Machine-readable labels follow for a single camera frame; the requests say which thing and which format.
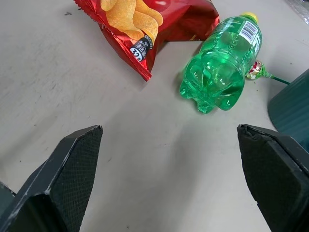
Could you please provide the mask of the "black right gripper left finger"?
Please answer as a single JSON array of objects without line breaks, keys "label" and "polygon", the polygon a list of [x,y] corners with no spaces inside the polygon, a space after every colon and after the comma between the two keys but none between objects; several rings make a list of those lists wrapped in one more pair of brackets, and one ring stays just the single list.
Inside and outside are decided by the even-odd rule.
[{"label": "black right gripper left finger", "polygon": [[94,125],[64,137],[17,193],[0,181],[0,232],[80,232],[102,135]]}]

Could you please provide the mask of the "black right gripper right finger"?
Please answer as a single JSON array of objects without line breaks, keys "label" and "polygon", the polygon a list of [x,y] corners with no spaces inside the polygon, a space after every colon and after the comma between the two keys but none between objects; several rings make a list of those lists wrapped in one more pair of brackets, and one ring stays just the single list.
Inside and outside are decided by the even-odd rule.
[{"label": "black right gripper right finger", "polygon": [[271,232],[309,232],[309,152],[274,130],[237,132],[247,186]]}]

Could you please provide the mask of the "lollipop with green stick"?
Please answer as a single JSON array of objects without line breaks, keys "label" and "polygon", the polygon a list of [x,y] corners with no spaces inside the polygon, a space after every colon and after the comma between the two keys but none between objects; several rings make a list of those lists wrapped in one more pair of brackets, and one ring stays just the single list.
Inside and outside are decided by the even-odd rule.
[{"label": "lollipop with green stick", "polygon": [[254,64],[252,65],[251,69],[249,70],[249,72],[246,74],[246,78],[249,80],[257,80],[260,77],[266,77],[269,79],[273,79],[273,80],[279,81],[287,85],[290,84],[289,82],[282,80],[280,78],[277,78],[273,74],[269,73],[266,70],[265,65],[262,62],[256,60]]}]

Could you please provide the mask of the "green plastic soda bottle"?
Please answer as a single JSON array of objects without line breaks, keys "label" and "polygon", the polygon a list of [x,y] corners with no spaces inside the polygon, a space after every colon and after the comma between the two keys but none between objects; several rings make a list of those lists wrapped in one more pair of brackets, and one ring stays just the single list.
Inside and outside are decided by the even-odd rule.
[{"label": "green plastic soda bottle", "polygon": [[238,101],[262,45],[258,18],[251,12],[225,19],[187,63],[179,93],[199,112],[230,110]]}]

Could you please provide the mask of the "green and red snack packet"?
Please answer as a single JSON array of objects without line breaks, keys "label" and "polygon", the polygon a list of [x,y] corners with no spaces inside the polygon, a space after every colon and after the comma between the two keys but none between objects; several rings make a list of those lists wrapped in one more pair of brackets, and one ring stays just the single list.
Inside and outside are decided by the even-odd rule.
[{"label": "green and red snack packet", "polygon": [[145,81],[164,42],[204,41],[219,24],[211,0],[74,0]]}]

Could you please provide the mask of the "dark green ribbed container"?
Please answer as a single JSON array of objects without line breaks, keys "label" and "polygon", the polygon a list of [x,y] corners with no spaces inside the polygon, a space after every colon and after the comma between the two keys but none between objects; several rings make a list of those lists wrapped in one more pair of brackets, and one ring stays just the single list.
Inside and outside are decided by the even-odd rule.
[{"label": "dark green ribbed container", "polygon": [[309,69],[275,95],[267,109],[276,130],[309,152]]}]

